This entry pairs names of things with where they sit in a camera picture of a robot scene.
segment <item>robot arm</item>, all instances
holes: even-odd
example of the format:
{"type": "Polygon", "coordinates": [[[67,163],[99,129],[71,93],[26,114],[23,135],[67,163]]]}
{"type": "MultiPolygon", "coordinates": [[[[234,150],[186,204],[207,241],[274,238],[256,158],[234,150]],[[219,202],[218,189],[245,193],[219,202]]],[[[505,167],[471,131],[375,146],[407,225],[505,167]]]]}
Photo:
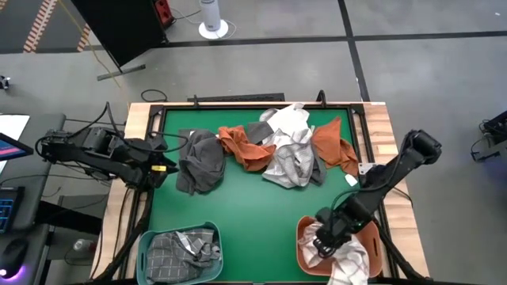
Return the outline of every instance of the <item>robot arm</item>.
{"type": "Polygon", "coordinates": [[[441,144],[424,131],[411,131],[403,140],[398,156],[386,165],[370,169],[363,189],[347,197],[336,208],[324,207],[316,219],[322,223],[317,230],[314,245],[321,257],[333,255],[350,235],[362,230],[374,219],[385,195],[413,169],[436,162],[441,154],[441,144]]]}
{"type": "Polygon", "coordinates": [[[123,139],[114,130],[90,127],[76,133],[49,131],[40,140],[40,155],[50,161],[80,162],[90,166],[92,177],[119,177],[128,188],[158,188],[168,174],[176,173],[176,164],[166,158],[162,136],[123,139]]]}

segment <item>laundry basket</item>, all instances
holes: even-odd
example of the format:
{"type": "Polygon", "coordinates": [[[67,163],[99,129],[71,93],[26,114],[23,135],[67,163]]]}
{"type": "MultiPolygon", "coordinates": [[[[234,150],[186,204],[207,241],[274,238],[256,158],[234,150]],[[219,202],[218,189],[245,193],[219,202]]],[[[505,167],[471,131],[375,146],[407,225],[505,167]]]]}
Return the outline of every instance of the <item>laundry basket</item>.
{"type": "Polygon", "coordinates": [[[220,275],[220,272],[222,271],[222,268],[223,268],[222,240],[220,238],[219,228],[216,226],[216,224],[214,224],[213,222],[205,222],[204,224],[199,225],[199,226],[189,226],[186,228],[164,230],[164,231],[150,230],[150,231],[147,231],[146,233],[144,233],[143,236],[141,237],[141,240],[139,241],[139,247],[138,247],[138,251],[137,251],[137,262],[135,264],[137,283],[139,285],[152,285],[153,284],[150,280],[147,279],[146,267],[147,267],[148,248],[150,247],[151,241],[153,240],[154,236],[156,236],[158,234],[170,233],[170,232],[174,232],[174,231],[182,232],[182,231],[186,231],[186,230],[202,229],[202,228],[215,230],[216,235],[217,235],[217,239],[218,239],[218,243],[219,243],[219,247],[220,247],[220,252],[222,253],[222,258],[220,258],[219,260],[213,260],[212,266],[205,268],[198,278],[195,278],[195,279],[192,279],[189,281],[185,281],[185,282],[173,283],[173,284],[192,285],[192,284],[212,281],[216,277],[218,277],[220,275]]]}
{"type": "MultiPolygon", "coordinates": [[[[298,245],[298,240],[303,237],[304,229],[315,222],[315,218],[310,216],[302,217],[295,232],[295,250],[298,265],[309,275],[313,276],[331,276],[333,259],[327,258],[313,268],[309,268],[303,258],[303,251],[298,245]]],[[[380,252],[379,229],[375,223],[370,222],[359,233],[356,234],[359,242],[368,252],[370,260],[370,278],[376,277],[382,271],[382,255],[380,252]]]]}

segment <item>orange cloth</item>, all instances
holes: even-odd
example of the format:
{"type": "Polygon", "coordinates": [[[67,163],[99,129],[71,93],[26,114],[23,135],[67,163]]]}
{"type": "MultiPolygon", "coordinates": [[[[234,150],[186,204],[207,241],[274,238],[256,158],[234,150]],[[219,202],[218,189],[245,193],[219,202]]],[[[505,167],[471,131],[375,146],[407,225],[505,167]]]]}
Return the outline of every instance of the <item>orange cloth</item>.
{"type": "Polygon", "coordinates": [[[326,168],[339,165],[350,175],[357,177],[359,165],[354,148],[346,140],[341,139],[341,118],[336,117],[325,126],[318,127],[311,142],[318,156],[326,162],[326,168]]]}
{"type": "Polygon", "coordinates": [[[246,171],[258,171],[265,168],[273,158],[276,146],[257,146],[246,138],[245,128],[219,127],[219,139],[227,153],[234,153],[236,161],[246,171]]]}

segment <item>green mat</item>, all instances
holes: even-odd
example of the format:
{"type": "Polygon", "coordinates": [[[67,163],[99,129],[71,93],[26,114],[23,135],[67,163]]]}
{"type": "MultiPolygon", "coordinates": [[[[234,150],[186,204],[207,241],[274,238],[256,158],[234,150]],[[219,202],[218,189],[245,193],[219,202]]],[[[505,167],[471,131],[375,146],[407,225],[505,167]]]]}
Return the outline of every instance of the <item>green mat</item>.
{"type": "MultiPolygon", "coordinates": [[[[169,110],[164,132],[177,134],[182,128],[246,126],[258,121],[263,110],[169,110]]],[[[344,109],[310,110],[308,125],[316,127],[340,116],[341,136],[352,143],[349,118],[344,109]]],[[[169,147],[177,139],[167,138],[169,147]]],[[[178,152],[167,154],[177,161],[178,152]]],[[[339,167],[328,169],[326,183],[319,187],[285,189],[266,181],[261,173],[243,170],[234,156],[227,158],[222,183],[207,195],[190,196],[175,188],[177,174],[167,177],[154,194],[150,230],[170,230],[214,222],[223,245],[223,271],[215,281],[327,281],[299,268],[296,258],[296,226],[304,215],[315,215],[329,207],[333,198],[350,186],[339,167]]]]}

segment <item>white cloth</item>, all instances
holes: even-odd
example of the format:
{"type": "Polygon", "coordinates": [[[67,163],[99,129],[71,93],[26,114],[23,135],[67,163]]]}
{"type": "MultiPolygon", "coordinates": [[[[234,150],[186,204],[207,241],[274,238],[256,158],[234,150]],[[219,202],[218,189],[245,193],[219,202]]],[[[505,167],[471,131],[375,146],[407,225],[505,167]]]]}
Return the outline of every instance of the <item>white cloth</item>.
{"type": "MultiPolygon", "coordinates": [[[[314,222],[304,230],[303,237],[298,240],[299,247],[303,252],[304,261],[309,268],[317,266],[322,261],[314,246],[315,232],[322,224],[314,222]]],[[[365,285],[368,284],[370,272],[370,260],[368,252],[353,235],[351,241],[342,245],[332,257],[333,271],[327,285],[365,285]]]]}
{"type": "Polygon", "coordinates": [[[263,146],[276,145],[273,159],[262,176],[285,188],[306,186],[314,167],[312,132],[307,124],[310,114],[303,106],[295,103],[281,110],[271,108],[260,118],[273,130],[273,134],[262,141],[263,146]]]}
{"type": "Polygon", "coordinates": [[[303,107],[303,103],[294,103],[281,110],[271,108],[264,111],[259,120],[268,123],[273,133],[280,129],[286,135],[292,136],[295,131],[308,129],[307,121],[310,113],[303,110],[303,107]]]}

